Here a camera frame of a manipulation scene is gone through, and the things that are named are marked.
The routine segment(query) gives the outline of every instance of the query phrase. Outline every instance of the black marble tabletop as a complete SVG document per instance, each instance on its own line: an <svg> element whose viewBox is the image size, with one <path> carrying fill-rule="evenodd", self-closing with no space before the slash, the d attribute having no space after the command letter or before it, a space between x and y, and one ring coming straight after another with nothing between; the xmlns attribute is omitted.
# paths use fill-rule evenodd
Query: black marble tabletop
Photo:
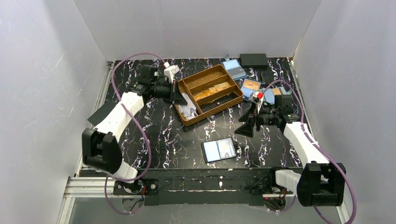
<svg viewBox="0 0 396 224"><path fill-rule="evenodd" d="M180 72L176 79L185 78L197 72L220 64L224 59L174 59L167 60L177 64ZM262 80L269 84L276 79L288 82L293 88L295 83L287 58L269 58L266 70L245 69L252 80ZM143 64L159 64L159 60L128 61L116 71L115 82L120 92L125 91L131 77L140 74ZM106 100L117 102L116 95L109 85ZM297 102L295 112L300 113ZM160 99L152 99L135 115L143 127L152 150L151 168L255 168L255 167L296 167L301 166L298 155L282 133L272 126L262 126L254 138L235 135L234 130L242 123L238 118L250 107L242 102L192 126L182 124L175 108ZM237 157L223 161L205 163L201 143L210 140L232 137L238 142ZM120 139L120 147L125 161L136 168L145 168L148 152L141 133L131 122Z"/></svg>

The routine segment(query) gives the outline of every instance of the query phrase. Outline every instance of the wooden organizer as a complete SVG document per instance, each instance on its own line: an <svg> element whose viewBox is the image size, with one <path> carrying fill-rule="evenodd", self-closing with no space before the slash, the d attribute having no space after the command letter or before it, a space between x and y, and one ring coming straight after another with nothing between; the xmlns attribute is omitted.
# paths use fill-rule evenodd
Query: wooden organizer
<svg viewBox="0 0 396 224"><path fill-rule="evenodd" d="M229 87L226 89L223 89L219 92L216 92L210 96L207 96L205 98L202 98L198 101L196 101L193 97L193 95L202 92L209 87L213 87L214 85L223 83L223 82L228 82L230 84ZM187 95L190 97L192 102L197 108L197 111L199 113L198 116L194 117L193 119L186 120L184 118L184 115L179 112L178 108L176 107L176 111L179 114L180 118L182 119L182 122L186 126L190 126L192 124L195 124L205 118L208 118L220 111L223 111L231 106L237 105L238 103L242 102L242 96L243 92L240 90L239 86L235 83L235 81L230 77L230 75L227 73L226 69L223 67L223 65L219 64L216 66L213 66L209 69L206 69L204 71L198 72L195 75L192 75L190 77L184 78L180 81L178 81L179 89L181 93L187 93ZM210 102L213 102L214 100L226 96L230 94L231 92L234 92L238 97L235 99L232 99L228 101L225 104L219 105L216 108L213 108L207 112L202 112L200 105L207 104Z"/></svg>

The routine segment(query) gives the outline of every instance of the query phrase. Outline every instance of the gray floor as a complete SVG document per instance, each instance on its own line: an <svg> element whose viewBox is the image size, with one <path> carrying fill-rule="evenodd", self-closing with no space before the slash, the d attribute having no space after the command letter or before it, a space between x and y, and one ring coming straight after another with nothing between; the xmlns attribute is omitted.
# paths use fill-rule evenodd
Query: gray floor
<svg viewBox="0 0 396 224"><path fill-rule="evenodd" d="M121 209L120 198L110 198ZM320 211L333 223L339 224L335 207ZM120 215L109 208L104 198L76 198L70 224L134 223L134 224L324 224L313 207L303 207L298 201L288 211L279 215L263 207L244 204L178 204L146 206L139 212Z"/></svg>

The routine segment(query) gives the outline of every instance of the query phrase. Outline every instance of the white wall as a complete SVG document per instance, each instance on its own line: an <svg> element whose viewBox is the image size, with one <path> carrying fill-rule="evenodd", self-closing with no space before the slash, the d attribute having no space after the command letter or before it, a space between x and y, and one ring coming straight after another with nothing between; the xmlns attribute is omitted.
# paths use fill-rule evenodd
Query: white wall
<svg viewBox="0 0 396 224"><path fill-rule="evenodd" d="M354 223L396 219L395 61L394 0L324 0L296 52L315 137L356 191Z"/></svg>
<svg viewBox="0 0 396 224"><path fill-rule="evenodd" d="M321 0L75 0L106 60L294 55Z"/></svg>
<svg viewBox="0 0 396 224"><path fill-rule="evenodd" d="M0 1L0 223L57 222L105 71L72 0Z"/></svg>

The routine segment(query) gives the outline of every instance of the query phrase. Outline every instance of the wooden box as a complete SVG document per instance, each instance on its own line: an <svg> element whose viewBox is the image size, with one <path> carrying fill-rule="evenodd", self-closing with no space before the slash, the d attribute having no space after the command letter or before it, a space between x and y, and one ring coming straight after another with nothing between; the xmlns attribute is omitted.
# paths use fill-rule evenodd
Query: wooden box
<svg viewBox="0 0 396 224"><path fill-rule="evenodd" d="M205 98L195 100L194 95L202 92L210 87L213 87L214 85L223 83L223 82L228 82L230 86L226 89L223 89L219 92L216 92L210 96L207 96ZM195 124L205 118L208 118L220 111L223 111L229 107L232 107L234 105L237 105L238 103L242 102L242 96L243 92L240 90L239 86L235 83L234 80L230 77L230 75L227 73L226 69L223 67L223 65L219 64L216 66L213 66L209 69L206 69L204 71L198 72L195 75L192 75L190 77L184 78L180 81L178 81L179 89L180 92L182 93L187 93L194 105L197 108L197 111L199 113L198 116L186 120L184 118L184 115L179 112L178 107L176 106L176 111L179 114L182 122L186 126L190 126L192 124ZM234 92L238 97L235 99L232 99L228 101L225 104L219 105L207 112L202 112L200 105L207 104L210 102L213 102L214 100L228 95L231 92Z"/></svg>

